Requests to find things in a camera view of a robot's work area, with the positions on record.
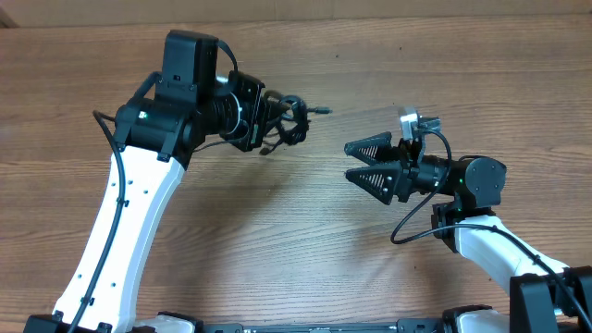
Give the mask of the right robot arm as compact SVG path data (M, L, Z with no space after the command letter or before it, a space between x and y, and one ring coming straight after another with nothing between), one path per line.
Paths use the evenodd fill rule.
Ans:
M392 145L388 132L344 146L364 166L346 179L383 204L405 203L414 193L430 201L441 194L448 203L433 205L431 228L390 241L403 245L428 236L442 240L453 253L485 271L510 298L502 314L484 304L443 312L439 319L421 319L416 332L588 332L591 329L591 268L572 267L546 256L504 226L493 208L500 204L507 168L482 155L458 160L425 152L425 136L403 138Z

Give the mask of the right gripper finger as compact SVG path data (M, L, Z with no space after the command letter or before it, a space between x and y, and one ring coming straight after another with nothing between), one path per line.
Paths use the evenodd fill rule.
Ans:
M401 163L391 162L349 169L345 172L345 178L381 203L389 205L396 193L402 173Z
M344 153L369 166L401 160L401 151L391 145L392 134L387 131L354 142L347 142Z

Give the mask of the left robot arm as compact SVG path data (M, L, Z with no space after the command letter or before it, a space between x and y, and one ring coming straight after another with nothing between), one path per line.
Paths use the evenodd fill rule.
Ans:
M200 332L201 321L173 312L140 320L142 273L159 222L191 160L215 135L243 152L276 130L294 144L308 129L305 102L269 91L233 69L216 73L228 45L215 36L170 31L163 65L110 117L95 119L112 148L105 196L74 276L51 314L29 332Z

